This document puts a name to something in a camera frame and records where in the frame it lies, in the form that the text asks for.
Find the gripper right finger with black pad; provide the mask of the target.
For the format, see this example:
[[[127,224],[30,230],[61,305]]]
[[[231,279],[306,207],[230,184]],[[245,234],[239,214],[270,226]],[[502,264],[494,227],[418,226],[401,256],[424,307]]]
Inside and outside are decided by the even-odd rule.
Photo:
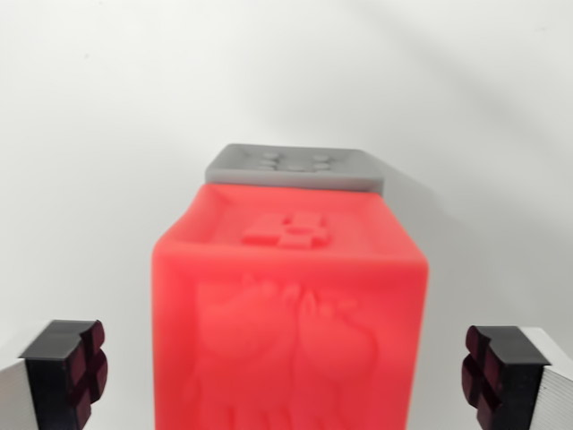
[[[485,430],[572,427],[572,357],[541,328],[466,332],[462,390]]]

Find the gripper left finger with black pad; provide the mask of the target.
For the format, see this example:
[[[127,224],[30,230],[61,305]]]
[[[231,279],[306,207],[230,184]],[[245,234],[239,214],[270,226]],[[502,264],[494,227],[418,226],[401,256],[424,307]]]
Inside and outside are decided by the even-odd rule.
[[[1,346],[1,427],[83,429],[107,384],[101,321],[35,322]]]

